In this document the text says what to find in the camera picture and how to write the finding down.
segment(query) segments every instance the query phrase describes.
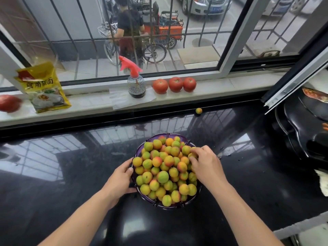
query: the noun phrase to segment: white paper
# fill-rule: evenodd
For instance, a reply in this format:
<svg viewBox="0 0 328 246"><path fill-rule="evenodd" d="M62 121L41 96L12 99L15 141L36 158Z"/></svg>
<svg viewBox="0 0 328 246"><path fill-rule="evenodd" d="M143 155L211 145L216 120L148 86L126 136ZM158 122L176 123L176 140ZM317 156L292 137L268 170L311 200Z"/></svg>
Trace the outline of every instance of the white paper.
<svg viewBox="0 0 328 246"><path fill-rule="evenodd" d="M328 174L319 170L314 170L320 177L320 189L323 195L328 197Z"/></svg>
<svg viewBox="0 0 328 246"><path fill-rule="evenodd" d="M151 86L146 88L146 94L142 98L132 97L128 90L109 90L109 98L112 101L113 109L121 109L124 107L129 107L137 104L148 103L156 99L155 92Z"/></svg>

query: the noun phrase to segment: license plate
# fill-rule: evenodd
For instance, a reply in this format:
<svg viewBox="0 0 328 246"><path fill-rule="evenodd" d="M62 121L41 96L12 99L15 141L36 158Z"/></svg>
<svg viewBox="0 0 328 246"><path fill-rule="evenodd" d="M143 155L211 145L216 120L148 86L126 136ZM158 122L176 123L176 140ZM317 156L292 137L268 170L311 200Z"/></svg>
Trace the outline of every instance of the license plate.
<svg viewBox="0 0 328 246"><path fill-rule="evenodd" d="M285 13L289 9L289 7L290 6L280 7L280 8L277 9L277 12Z"/></svg>
<svg viewBox="0 0 328 246"><path fill-rule="evenodd" d="M210 13L220 13L221 12L221 7L211 7L210 8Z"/></svg>

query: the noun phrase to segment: yellow bag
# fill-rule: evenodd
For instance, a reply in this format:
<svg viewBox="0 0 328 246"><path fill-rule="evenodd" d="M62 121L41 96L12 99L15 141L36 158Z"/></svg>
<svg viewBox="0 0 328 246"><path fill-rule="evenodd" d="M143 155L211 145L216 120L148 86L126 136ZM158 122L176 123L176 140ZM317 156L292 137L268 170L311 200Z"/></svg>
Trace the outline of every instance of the yellow bag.
<svg viewBox="0 0 328 246"><path fill-rule="evenodd" d="M37 113L71 107L51 62L17 72L15 79L24 87Z"/></svg>

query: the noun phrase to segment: person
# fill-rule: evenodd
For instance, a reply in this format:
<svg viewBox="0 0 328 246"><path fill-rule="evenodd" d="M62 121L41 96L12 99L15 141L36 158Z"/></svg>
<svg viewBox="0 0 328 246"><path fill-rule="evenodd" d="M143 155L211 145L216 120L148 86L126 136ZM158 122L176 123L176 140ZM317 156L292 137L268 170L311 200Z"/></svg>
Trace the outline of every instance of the person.
<svg viewBox="0 0 328 246"><path fill-rule="evenodd" d="M192 149L198 160L190 157L193 169L201 183L211 192L225 215L239 246L283 246L273 232L255 214L229 184L220 160L208 147ZM133 168L132 159L120 165L104 187L79 207L66 222L48 236L40 246L89 245L107 211L119 198L135 192L129 188Z"/></svg>
<svg viewBox="0 0 328 246"><path fill-rule="evenodd" d="M132 38L124 38L127 36L147 36L145 32L145 26L142 16L135 9L128 8L128 0L115 0L119 5L121 13L118 15L117 20L117 33L114 34L115 38L120 38L120 55L135 62L141 69L143 68L143 56L142 56L142 38L134 38L134 46Z"/></svg>

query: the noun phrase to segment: car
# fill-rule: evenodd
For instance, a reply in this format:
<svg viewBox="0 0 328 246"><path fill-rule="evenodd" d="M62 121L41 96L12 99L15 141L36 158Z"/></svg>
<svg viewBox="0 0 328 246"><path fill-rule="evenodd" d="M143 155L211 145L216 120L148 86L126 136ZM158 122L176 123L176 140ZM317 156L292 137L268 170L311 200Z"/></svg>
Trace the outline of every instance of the car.
<svg viewBox="0 0 328 246"><path fill-rule="evenodd" d="M303 7L307 0L295 0L291 5L289 11L293 14L312 14L312 12L319 6L322 0L309 0Z"/></svg>
<svg viewBox="0 0 328 246"><path fill-rule="evenodd" d="M239 1L242 2L243 4L245 4L247 0L239 0ZM293 3L293 0L270 0L267 8L263 12L263 15L282 16L289 10L292 3Z"/></svg>
<svg viewBox="0 0 328 246"><path fill-rule="evenodd" d="M209 3L211 0L181 0L182 12L185 15L189 13L190 1L193 2L191 6L191 14L195 15L206 15ZM229 0L212 0L212 4L208 15L220 15L223 14L226 9L231 7Z"/></svg>

